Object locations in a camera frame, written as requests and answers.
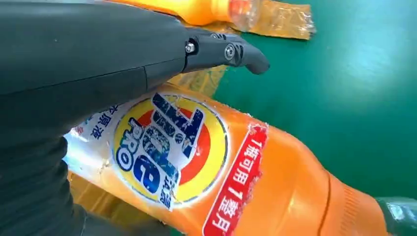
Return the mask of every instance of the screw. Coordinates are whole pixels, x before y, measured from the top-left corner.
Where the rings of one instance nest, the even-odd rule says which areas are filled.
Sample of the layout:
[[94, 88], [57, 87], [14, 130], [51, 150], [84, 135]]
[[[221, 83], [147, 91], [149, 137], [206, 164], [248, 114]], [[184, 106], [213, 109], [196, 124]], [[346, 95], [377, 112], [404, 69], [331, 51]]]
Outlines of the screw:
[[224, 49], [224, 57], [226, 60], [231, 60], [235, 55], [235, 47], [232, 44], [228, 44]]
[[195, 45], [193, 43], [188, 42], [187, 45], [185, 46], [185, 51], [187, 53], [192, 53], [195, 51]]

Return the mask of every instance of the red stripe label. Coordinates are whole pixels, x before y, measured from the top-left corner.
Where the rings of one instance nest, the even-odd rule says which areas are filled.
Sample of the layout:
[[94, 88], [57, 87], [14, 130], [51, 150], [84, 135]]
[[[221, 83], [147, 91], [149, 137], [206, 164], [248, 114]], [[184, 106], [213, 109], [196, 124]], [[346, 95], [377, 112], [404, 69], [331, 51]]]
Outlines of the red stripe label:
[[238, 225], [251, 190], [260, 177], [261, 152], [267, 127], [252, 125], [203, 226], [205, 236], [229, 236]]

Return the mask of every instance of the orange plastic bottle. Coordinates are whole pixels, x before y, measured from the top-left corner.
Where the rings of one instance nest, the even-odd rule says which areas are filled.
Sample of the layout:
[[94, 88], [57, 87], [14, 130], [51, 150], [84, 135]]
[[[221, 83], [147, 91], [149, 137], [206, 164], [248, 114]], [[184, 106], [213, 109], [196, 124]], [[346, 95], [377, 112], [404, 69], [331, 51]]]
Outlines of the orange plastic bottle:
[[258, 18], [261, 0], [112, 0], [180, 16], [196, 26], [214, 21], [235, 23], [249, 30]]
[[387, 236], [374, 198], [300, 141], [163, 85], [66, 135], [71, 171], [190, 236]]

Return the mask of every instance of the green surface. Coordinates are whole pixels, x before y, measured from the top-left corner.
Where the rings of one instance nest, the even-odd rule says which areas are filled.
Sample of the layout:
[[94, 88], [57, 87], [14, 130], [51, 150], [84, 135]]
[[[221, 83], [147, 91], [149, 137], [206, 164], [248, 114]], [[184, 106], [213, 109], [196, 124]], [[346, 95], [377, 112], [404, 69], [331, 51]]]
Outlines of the green surface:
[[417, 1], [286, 2], [312, 5], [317, 34], [244, 35], [271, 69], [229, 70], [214, 98], [293, 134], [352, 187], [417, 199]]

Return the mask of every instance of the tide logo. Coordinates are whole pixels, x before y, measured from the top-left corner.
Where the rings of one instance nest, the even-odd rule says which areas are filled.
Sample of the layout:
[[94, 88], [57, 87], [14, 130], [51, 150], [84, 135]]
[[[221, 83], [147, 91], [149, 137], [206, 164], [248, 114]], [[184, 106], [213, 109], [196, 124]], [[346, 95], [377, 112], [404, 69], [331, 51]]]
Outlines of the tide logo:
[[228, 156], [222, 120], [176, 94], [155, 93], [134, 105], [114, 140], [113, 157], [125, 183], [169, 210], [209, 191]]

